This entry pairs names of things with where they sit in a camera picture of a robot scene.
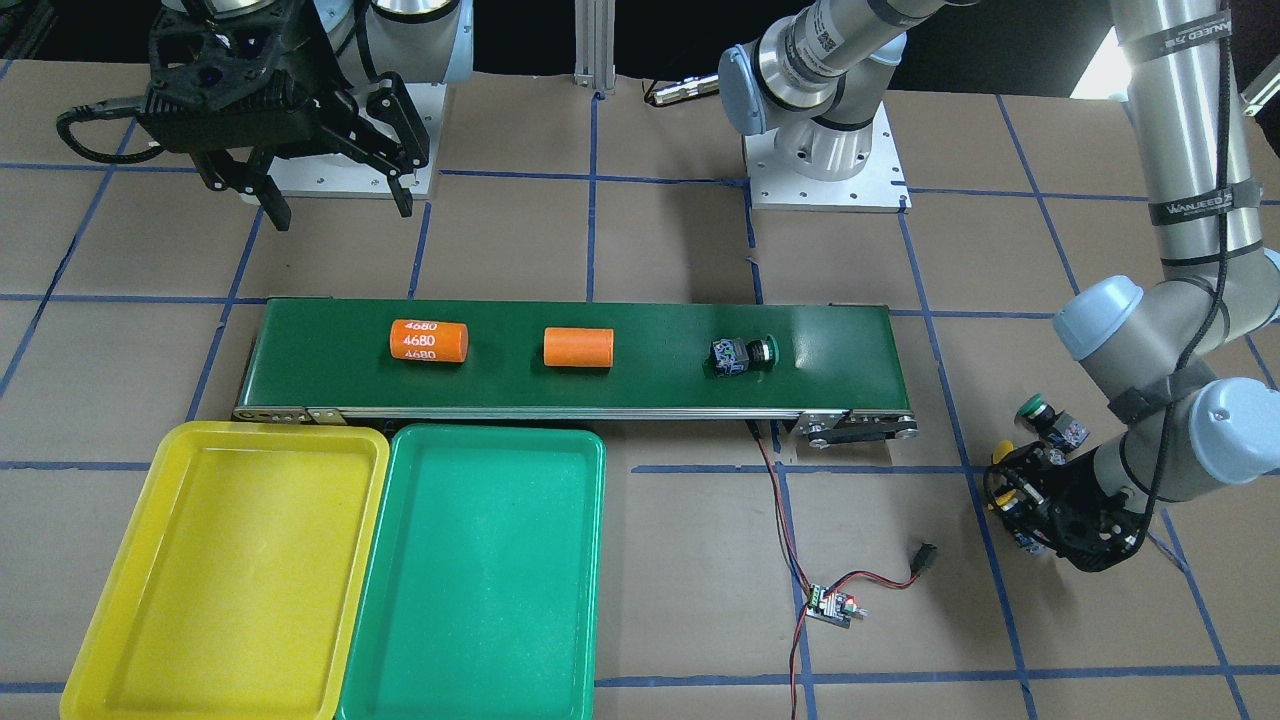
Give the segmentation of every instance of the wire connector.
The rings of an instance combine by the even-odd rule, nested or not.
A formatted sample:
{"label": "wire connector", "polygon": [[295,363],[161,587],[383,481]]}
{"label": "wire connector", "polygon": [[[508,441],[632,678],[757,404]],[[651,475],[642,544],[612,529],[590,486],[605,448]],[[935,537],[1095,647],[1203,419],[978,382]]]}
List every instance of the wire connector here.
{"label": "wire connector", "polygon": [[920,543],[920,550],[915,551],[911,557],[911,575],[919,575],[933,566],[933,561],[938,556],[937,546],[929,543]]}

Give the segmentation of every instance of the orange cylinder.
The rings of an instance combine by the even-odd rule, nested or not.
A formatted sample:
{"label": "orange cylinder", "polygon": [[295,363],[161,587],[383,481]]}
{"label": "orange cylinder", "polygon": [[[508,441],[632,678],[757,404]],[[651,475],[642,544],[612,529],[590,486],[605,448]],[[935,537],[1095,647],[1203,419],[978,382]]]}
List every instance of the orange cylinder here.
{"label": "orange cylinder", "polygon": [[547,328],[543,363],[549,368],[612,368],[613,328]]}
{"label": "orange cylinder", "polygon": [[392,357],[426,363],[462,363],[467,359],[467,325],[436,320],[392,323]]}

